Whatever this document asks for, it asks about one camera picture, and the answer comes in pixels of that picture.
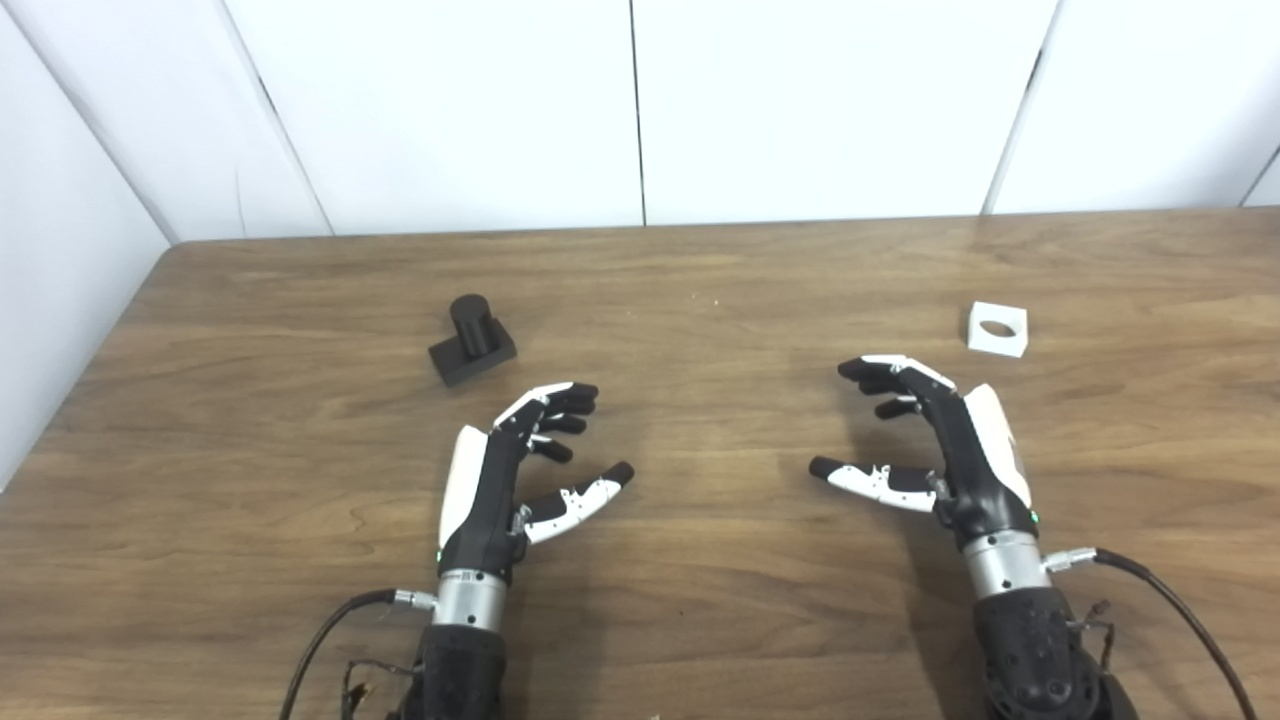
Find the white and black right hand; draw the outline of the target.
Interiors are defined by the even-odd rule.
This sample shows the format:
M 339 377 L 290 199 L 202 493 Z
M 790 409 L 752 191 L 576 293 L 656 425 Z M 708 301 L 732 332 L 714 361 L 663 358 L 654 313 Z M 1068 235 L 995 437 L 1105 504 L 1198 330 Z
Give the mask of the white and black right hand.
M 887 462 L 841 462 L 817 456 L 817 479 L 878 503 L 934 515 L 959 548 L 987 536 L 1018 532 L 1038 538 L 1038 520 L 1016 442 L 995 389 L 964 393 L 947 377 L 901 354 L 870 354 L 837 373 L 867 396 L 887 396 L 881 420 L 922 416 L 938 442 L 940 470 Z

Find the white and black left hand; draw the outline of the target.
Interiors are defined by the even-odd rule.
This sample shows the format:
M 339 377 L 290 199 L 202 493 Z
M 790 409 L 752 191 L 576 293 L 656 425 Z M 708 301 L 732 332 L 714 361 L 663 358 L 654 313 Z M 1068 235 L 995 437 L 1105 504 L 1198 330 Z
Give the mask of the white and black left hand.
M 475 571 L 509 584 L 529 547 L 563 536 L 604 509 L 634 479 L 627 462 L 536 498 L 520 501 L 521 464 L 543 456 L 567 464 L 573 451 L 554 434 L 577 436 L 596 409 L 596 386 L 561 382 L 535 387 L 500 413 L 492 427 L 465 425 L 442 501 L 438 574 Z

